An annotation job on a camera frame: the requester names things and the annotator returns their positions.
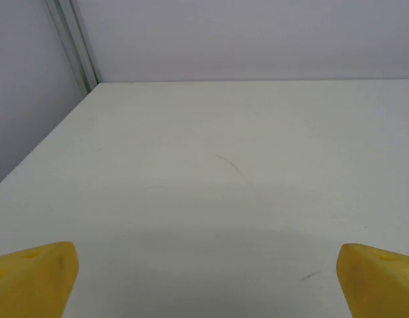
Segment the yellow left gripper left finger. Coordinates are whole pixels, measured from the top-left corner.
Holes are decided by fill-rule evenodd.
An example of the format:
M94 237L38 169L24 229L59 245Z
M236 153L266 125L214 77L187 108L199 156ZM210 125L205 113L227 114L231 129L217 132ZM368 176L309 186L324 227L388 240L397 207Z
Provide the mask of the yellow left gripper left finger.
M72 242L0 256L0 318L62 318L79 271Z

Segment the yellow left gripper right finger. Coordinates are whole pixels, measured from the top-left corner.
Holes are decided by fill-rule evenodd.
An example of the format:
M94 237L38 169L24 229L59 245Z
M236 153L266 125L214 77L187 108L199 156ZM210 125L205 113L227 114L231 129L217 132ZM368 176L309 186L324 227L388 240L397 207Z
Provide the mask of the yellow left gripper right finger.
M409 318L409 256L344 244L336 272L353 318Z

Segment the aluminium frame post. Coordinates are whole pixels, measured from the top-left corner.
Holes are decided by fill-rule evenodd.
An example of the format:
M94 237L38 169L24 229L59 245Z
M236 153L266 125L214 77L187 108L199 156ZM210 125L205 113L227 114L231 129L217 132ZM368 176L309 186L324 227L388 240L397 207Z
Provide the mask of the aluminium frame post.
M102 82L78 0L44 0L82 95Z

